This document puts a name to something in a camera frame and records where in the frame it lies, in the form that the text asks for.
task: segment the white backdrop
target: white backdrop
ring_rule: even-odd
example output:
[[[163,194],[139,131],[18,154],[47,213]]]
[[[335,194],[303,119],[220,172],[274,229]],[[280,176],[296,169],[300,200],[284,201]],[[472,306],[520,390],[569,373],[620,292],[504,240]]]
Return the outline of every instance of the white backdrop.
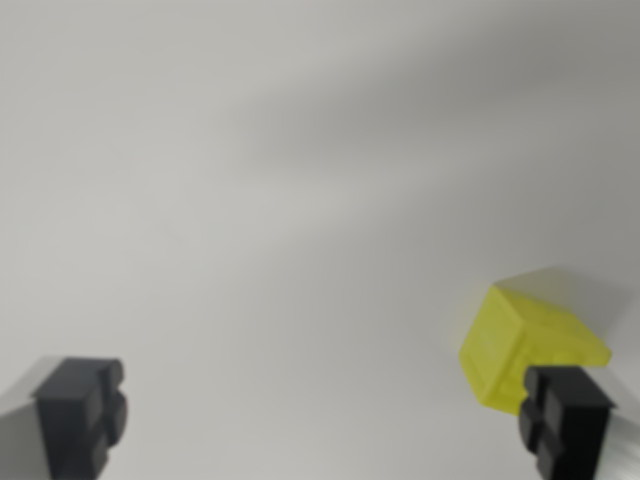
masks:
[[[557,267],[640,391],[638,20],[0,0],[0,380],[121,357],[104,480],[538,478],[456,351]]]

